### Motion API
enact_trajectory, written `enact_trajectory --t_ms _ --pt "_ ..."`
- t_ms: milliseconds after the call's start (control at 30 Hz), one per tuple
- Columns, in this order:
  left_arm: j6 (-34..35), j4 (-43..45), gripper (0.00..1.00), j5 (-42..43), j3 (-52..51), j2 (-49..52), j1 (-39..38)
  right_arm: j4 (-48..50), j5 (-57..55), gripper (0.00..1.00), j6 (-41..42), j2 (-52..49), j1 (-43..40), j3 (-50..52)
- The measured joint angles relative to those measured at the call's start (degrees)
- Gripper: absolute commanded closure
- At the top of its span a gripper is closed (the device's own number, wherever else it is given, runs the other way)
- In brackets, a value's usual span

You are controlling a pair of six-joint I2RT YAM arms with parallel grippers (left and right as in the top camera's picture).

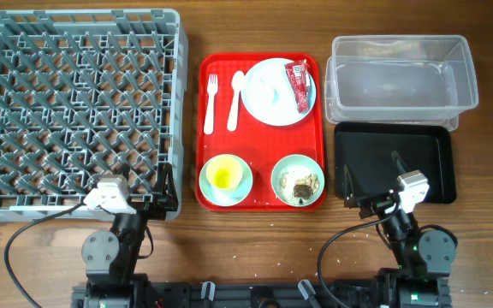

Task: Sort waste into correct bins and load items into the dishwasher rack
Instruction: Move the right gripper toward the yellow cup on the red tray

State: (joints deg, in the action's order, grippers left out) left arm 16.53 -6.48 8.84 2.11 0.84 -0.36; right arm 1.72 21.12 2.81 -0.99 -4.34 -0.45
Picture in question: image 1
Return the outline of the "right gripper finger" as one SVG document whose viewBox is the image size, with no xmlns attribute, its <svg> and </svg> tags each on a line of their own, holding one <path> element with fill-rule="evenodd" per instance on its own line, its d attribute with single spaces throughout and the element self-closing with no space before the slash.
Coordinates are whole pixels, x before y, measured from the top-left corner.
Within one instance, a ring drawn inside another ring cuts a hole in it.
<svg viewBox="0 0 493 308">
<path fill-rule="evenodd" d="M 411 168 L 401 158 L 398 151 L 391 152 L 391 161 L 397 170 L 398 175 L 404 175 L 411 171 Z"/>
<path fill-rule="evenodd" d="M 366 196 L 366 192 L 363 190 L 362 186 L 353 174 L 353 171 L 347 164 L 343 166 L 343 175 L 345 199 L 363 198 Z"/>
</svg>

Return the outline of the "food scraps and rice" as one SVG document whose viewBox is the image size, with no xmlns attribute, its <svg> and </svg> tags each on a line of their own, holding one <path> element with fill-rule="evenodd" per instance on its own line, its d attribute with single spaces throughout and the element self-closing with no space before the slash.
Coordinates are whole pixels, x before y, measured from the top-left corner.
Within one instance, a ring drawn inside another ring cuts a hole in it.
<svg viewBox="0 0 493 308">
<path fill-rule="evenodd" d="M 280 175 L 279 188 L 287 204 L 303 205 L 318 191 L 318 176 L 307 171 L 288 171 Z"/>
</svg>

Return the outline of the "green bowl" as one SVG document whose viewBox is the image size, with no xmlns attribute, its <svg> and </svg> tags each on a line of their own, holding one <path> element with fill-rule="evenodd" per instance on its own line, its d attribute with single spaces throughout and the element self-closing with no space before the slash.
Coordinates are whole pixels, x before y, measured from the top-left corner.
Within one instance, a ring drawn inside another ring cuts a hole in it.
<svg viewBox="0 0 493 308">
<path fill-rule="evenodd" d="M 320 181 L 320 186 L 318 191 L 307 201 L 306 204 L 303 205 L 292 205 L 285 203 L 282 199 L 282 195 L 279 188 L 280 175 L 288 171 L 296 171 L 296 170 L 298 171 L 309 170 L 311 173 L 316 174 Z M 325 178 L 322 168 L 315 160 L 301 154 L 288 155 L 282 158 L 281 160 L 279 160 L 271 172 L 270 182 L 276 197 L 279 200 L 281 200 L 285 205 L 292 206 L 294 208 L 306 208 L 307 206 L 315 204 L 315 202 L 318 201 L 319 198 L 322 196 L 325 186 Z"/>
</svg>

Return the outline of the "light blue saucer bowl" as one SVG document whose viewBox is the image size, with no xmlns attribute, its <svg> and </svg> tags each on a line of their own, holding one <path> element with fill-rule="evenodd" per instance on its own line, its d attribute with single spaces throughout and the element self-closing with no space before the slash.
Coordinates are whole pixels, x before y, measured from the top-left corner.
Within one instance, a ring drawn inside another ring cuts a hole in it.
<svg viewBox="0 0 493 308">
<path fill-rule="evenodd" d="M 237 157 L 241 161 L 243 169 L 243 176 L 239 186 L 232 191 L 218 190 L 213 187 L 206 177 L 206 165 L 209 160 L 200 170 L 199 174 L 199 189 L 202 196 L 207 199 L 211 204 L 220 207 L 229 207 L 238 205 L 242 202 L 251 192 L 253 185 L 253 174 L 248 164 L 240 157 Z"/>
</svg>

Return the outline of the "yellow plastic cup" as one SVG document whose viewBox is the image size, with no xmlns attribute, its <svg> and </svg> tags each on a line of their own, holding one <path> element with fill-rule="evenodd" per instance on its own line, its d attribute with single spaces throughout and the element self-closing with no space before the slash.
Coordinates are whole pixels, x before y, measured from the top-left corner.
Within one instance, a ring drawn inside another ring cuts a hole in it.
<svg viewBox="0 0 493 308">
<path fill-rule="evenodd" d="M 206 177 L 218 190 L 235 190 L 242 179 L 241 161 L 233 155 L 222 154 L 213 157 L 206 165 Z"/>
</svg>

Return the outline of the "white plastic fork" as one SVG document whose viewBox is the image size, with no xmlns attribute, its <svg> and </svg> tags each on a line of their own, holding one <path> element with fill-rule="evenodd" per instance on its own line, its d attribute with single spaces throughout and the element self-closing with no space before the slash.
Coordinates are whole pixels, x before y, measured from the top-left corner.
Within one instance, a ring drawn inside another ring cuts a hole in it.
<svg viewBox="0 0 493 308">
<path fill-rule="evenodd" d="M 215 96 L 218 90 L 218 77 L 216 74 L 210 74 L 207 83 L 208 101 L 205 111 L 204 133 L 212 134 L 214 131 L 214 107 Z"/>
</svg>

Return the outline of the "white napkin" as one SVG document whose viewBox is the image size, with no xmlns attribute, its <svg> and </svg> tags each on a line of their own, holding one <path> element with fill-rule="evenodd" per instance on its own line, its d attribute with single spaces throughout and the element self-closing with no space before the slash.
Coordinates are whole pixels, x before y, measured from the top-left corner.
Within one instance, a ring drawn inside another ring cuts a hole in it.
<svg viewBox="0 0 493 308">
<path fill-rule="evenodd" d="M 260 82 L 260 98 L 264 104 L 285 105 L 290 103 L 290 84 L 285 79 L 261 79 Z"/>
</svg>

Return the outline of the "large light blue plate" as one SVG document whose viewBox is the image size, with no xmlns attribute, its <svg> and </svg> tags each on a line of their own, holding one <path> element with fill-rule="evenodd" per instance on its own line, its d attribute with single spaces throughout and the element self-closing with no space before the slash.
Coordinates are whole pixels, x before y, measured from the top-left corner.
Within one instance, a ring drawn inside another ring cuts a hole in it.
<svg viewBox="0 0 493 308">
<path fill-rule="evenodd" d="M 291 62 L 286 58 L 270 58 L 258 62 L 247 71 L 241 100 L 256 120 L 283 127 L 303 120 L 311 112 L 317 96 L 315 81 L 308 73 L 308 108 L 307 111 L 299 112 L 285 71 L 285 65 Z"/>
</svg>

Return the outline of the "red sauce packet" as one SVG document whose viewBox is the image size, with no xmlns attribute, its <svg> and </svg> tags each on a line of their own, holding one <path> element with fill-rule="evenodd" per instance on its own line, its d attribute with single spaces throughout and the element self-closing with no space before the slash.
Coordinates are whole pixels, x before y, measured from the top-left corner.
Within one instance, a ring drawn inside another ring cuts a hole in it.
<svg viewBox="0 0 493 308">
<path fill-rule="evenodd" d="M 294 93 L 296 108 L 299 113 L 308 111 L 307 94 L 309 92 L 307 81 L 309 80 L 306 60 L 287 63 L 285 66 L 289 84 Z"/>
</svg>

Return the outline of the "white plastic spoon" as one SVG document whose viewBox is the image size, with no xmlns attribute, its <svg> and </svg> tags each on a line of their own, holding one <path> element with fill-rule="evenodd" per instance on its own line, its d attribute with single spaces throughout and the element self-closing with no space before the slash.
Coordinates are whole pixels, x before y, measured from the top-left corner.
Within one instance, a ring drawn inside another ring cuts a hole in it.
<svg viewBox="0 0 493 308">
<path fill-rule="evenodd" d="M 231 80 L 231 86 L 233 90 L 232 103 L 229 110 L 229 117 L 227 121 L 227 129 L 230 132 L 236 130 L 238 125 L 238 113 L 239 113 L 239 98 L 241 90 L 246 83 L 245 74 L 242 71 L 236 71 Z"/>
</svg>

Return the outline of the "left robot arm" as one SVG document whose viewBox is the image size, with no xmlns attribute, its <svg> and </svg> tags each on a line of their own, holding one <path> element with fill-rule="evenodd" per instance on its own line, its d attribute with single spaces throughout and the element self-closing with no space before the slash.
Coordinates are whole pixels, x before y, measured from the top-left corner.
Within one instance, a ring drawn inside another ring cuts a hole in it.
<svg viewBox="0 0 493 308">
<path fill-rule="evenodd" d="M 146 274 L 136 274 L 144 239 L 151 240 L 150 220 L 163 221 L 179 208 L 173 168 L 165 163 L 157 172 L 150 201 L 133 201 L 128 183 L 130 167 L 104 175 L 86 195 L 89 209 L 100 208 L 114 216 L 108 231 L 90 234 L 81 247 L 87 282 L 72 293 L 73 307 L 162 307 L 163 300 Z"/>
</svg>

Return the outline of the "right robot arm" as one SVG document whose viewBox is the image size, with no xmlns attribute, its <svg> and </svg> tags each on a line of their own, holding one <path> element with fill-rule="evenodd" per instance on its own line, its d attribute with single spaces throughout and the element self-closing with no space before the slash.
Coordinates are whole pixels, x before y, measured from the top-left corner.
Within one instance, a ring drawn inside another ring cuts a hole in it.
<svg viewBox="0 0 493 308">
<path fill-rule="evenodd" d="M 376 216 L 377 233 L 392 251 L 398 267 L 381 268 L 371 279 L 335 281 L 331 291 L 349 307 L 450 307 L 448 278 L 458 247 L 453 233 L 430 224 L 420 227 L 413 215 L 430 186 L 419 170 L 410 170 L 397 152 L 392 159 L 401 174 L 396 187 L 366 194 L 345 166 L 345 205 L 359 216 Z"/>
</svg>

